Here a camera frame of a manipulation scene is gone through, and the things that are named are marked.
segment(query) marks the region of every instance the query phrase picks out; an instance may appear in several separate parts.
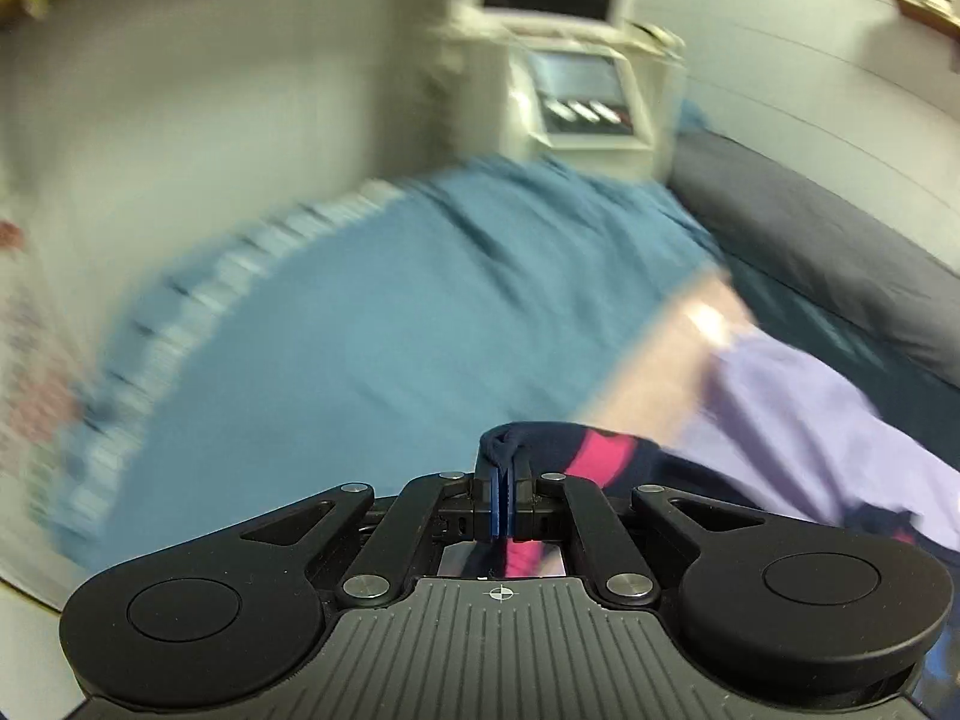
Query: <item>purple garment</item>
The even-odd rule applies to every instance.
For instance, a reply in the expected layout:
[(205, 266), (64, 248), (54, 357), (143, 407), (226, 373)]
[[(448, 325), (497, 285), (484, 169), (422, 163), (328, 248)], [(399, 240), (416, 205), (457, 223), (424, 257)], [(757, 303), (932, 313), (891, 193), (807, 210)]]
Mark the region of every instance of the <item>purple garment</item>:
[(678, 455), (762, 509), (842, 525), (874, 506), (960, 549), (960, 473), (883, 422), (832, 368), (755, 331), (717, 354)]

